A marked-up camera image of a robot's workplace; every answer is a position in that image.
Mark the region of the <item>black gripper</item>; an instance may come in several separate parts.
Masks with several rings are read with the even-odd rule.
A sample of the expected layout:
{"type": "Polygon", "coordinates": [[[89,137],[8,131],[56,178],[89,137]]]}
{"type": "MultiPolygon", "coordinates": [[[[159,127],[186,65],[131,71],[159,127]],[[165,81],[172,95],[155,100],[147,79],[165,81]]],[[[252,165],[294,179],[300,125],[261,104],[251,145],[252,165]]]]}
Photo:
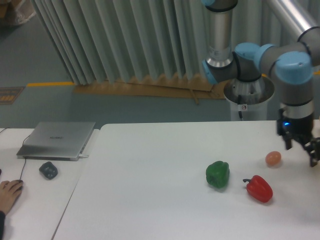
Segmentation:
{"type": "Polygon", "coordinates": [[[292,148],[292,140],[298,142],[309,155],[310,167],[315,167],[320,161],[320,138],[314,137],[313,115],[303,118],[289,118],[285,116],[285,109],[279,110],[279,119],[276,121],[276,130],[285,143],[285,149],[292,148]]]}

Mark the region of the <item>dark sleeved forearm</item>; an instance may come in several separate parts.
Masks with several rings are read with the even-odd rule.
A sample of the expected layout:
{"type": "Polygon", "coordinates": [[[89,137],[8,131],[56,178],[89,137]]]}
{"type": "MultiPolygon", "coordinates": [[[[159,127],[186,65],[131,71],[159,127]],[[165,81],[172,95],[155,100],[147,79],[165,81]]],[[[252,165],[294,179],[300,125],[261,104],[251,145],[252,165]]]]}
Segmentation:
{"type": "Polygon", "coordinates": [[[0,232],[4,231],[6,214],[3,211],[0,211],[0,232]]]}

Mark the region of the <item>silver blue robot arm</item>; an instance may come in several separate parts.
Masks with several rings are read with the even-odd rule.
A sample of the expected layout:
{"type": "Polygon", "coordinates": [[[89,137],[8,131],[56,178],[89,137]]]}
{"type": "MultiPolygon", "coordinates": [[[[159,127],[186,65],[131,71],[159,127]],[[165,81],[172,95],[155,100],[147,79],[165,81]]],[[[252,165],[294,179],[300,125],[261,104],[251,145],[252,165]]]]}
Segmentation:
{"type": "Polygon", "coordinates": [[[286,149],[299,143],[314,167],[320,160],[320,140],[314,137],[313,68],[320,64],[320,28],[295,0],[269,0],[267,5],[286,28],[295,43],[277,47],[244,42],[231,49],[232,11],[235,0],[204,0],[210,12],[212,28],[208,56],[203,71],[211,84],[236,79],[245,89],[266,85],[266,75],[278,88],[280,96],[277,134],[286,149]]]}

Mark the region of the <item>person's hand on mouse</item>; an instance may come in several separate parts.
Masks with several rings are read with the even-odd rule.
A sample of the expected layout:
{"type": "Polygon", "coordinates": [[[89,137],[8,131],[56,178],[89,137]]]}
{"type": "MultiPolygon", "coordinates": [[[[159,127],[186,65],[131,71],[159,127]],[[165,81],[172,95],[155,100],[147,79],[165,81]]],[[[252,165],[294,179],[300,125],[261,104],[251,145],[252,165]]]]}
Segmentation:
{"type": "Polygon", "coordinates": [[[0,211],[4,212],[7,215],[12,209],[17,198],[12,197],[10,189],[17,183],[18,180],[13,181],[3,181],[0,183],[0,211]]]}

